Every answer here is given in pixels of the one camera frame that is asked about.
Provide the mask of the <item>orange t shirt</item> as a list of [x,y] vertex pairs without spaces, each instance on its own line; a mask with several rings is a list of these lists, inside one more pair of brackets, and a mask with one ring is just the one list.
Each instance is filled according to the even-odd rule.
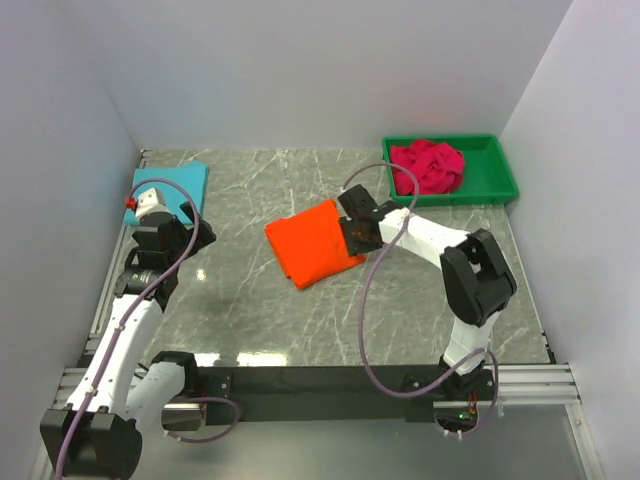
[[348,254],[334,199],[267,224],[265,234],[285,277],[298,290],[366,261],[365,255]]

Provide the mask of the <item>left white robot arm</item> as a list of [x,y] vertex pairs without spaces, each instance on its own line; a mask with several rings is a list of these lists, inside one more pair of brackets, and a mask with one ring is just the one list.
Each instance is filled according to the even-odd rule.
[[181,204],[186,227],[151,192],[134,203],[138,228],[114,285],[111,314],[91,363],[63,407],[45,411],[40,433],[56,478],[128,479],[143,435],[165,404],[193,399],[200,388],[193,355],[163,353],[145,377],[135,372],[153,339],[183,261],[216,239],[191,201]]

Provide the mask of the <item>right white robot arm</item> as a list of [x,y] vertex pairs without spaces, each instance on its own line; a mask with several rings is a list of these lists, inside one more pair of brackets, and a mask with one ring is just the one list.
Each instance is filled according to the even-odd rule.
[[[514,275],[491,232],[466,232],[432,222],[394,201],[375,202],[360,184],[338,197],[346,215],[340,219],[351,256],[377,251],[367,274],[358,312],[360,358],[371,383],[400,399],[415,398],[440,387],[444,395],[460,399],[479,379],[489,351],[493,326],[517,292]],[[369,289],[382,260],[395,247],[439,268],[447,303],[454,314],[449,343],[440,359],[439,377],[414,391],[394,391],[375,375],[367,355],[364,321]]]

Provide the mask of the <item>crumpled pink t shirt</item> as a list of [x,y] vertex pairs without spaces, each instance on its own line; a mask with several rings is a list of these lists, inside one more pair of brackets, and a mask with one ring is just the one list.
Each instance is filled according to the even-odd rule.
[[421,196],[450,194],[464,178],[463,154],[446,143],[418,139],[409,146],[392,146],[390,160],[416,178]]

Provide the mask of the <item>green plastic bin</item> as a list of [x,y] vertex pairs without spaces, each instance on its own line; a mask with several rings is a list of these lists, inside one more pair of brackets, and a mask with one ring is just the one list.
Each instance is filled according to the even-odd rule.
[[507,204],[519,195],[490,134],[389,136],[382,140],[391,198],[418,207]]

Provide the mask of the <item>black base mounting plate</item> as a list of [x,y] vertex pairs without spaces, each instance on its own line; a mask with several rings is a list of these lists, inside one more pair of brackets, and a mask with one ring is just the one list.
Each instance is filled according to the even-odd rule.
[[207,426],[231,423],[231,406],[197,403],[200,397],[226,398],[240,408],[243,422],[403,419],[433,423],[438,415],[456,416],[466,407],[489,402],[496,392],[489,368],[475,377],[453,376],[433,390],[399,399],[377,389],[361,366],[201,367],[196,389],[167,405],[179,412],[197,412]]

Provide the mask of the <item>aluminium frame rail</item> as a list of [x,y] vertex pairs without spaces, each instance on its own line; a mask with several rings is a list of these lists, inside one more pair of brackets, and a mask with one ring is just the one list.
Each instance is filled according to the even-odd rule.
[[568,365],[501,365],[499,403],[503,406],[576,405],[582,402]]

